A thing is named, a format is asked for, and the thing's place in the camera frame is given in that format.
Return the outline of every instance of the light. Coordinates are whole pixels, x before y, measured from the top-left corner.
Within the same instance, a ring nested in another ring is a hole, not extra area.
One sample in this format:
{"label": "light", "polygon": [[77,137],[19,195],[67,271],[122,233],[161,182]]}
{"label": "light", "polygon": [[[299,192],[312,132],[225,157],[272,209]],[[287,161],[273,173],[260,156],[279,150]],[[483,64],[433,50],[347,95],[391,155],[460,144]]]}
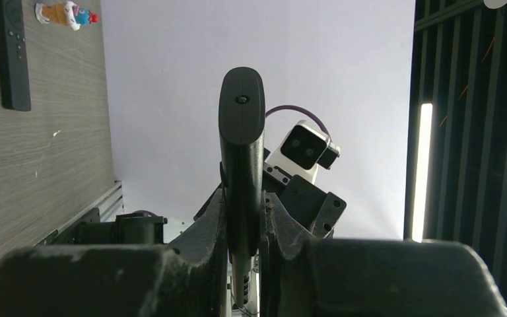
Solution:
{"label": "light", "polygon": [[428,184],[428,155],[430,152],[430,130],[432,128],[432,104],[421,106],[419,124],[419,144],[417,148],[417,176],[415,177],[415,197],[413,198],[413,219],[411,239],[423,241],[424,211],[426,209],[426,185]]}

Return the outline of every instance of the black remote control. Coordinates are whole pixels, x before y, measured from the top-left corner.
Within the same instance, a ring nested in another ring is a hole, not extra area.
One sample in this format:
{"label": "black remote control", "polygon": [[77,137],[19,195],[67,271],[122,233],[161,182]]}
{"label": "black remote control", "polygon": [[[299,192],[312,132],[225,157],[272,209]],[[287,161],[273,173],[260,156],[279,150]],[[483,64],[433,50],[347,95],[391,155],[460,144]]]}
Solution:
{"label": "black remote control", "polygon": [[30,111],[22,0],[0,0],[0,81],[3,107]]}

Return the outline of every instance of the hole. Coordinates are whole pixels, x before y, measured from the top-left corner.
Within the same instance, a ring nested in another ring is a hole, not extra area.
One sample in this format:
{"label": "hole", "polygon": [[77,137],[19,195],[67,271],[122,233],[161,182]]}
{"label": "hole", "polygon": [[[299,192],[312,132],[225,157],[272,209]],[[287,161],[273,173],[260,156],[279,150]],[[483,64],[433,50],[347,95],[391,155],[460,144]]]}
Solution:
{"label": "hole", "polygon": [[239,104],[245,104],[250,101],[250,98],[248,96],[246,96],[245,94],[243,94],[242,96],[237,96],[235,100]]}

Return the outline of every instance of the ice cream toy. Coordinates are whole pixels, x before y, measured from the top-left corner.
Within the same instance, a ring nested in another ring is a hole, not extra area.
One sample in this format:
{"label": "ice cream toy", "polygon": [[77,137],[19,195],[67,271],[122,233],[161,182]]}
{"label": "ice cream toy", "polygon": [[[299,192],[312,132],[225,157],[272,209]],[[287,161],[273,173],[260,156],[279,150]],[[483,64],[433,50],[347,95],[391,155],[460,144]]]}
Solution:
{"label": "ice cream toy", "polygon": [[70,26],[78,30],[81,25],[98,22],[98,16],[86,8],[82,8],[72,1],[58,3],[56,5],[36,4],[36,18],[40,23],[50,22]]}

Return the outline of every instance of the camera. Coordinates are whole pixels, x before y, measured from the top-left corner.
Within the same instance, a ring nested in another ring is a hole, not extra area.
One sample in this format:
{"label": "camera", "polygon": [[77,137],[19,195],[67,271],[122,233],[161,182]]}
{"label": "camera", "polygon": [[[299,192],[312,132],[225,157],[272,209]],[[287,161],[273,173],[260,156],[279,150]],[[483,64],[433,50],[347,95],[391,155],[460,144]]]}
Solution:
{"label": "camera", "polygon": [[339,147],[327,134],[316,124],[302,120],[289,131],[267,163],[314,183],[318,166],[330,169],[339,155]]}

